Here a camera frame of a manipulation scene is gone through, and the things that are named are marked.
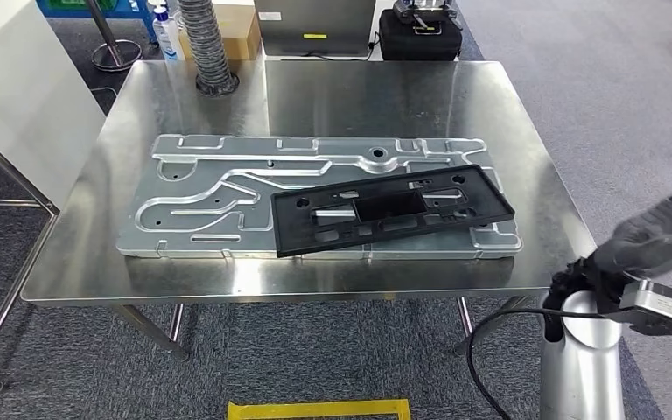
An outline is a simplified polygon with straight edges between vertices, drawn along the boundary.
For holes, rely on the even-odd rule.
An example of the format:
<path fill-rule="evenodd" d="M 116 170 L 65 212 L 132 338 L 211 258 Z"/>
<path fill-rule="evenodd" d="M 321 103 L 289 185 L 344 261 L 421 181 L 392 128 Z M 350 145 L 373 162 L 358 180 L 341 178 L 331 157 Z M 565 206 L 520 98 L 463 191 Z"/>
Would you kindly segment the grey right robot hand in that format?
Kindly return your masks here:
<path fill-rule="evenodd" d="M 672 195 L 622 221 L 592 254 L 600 270 L 659 276 L 672 270 Z"/>

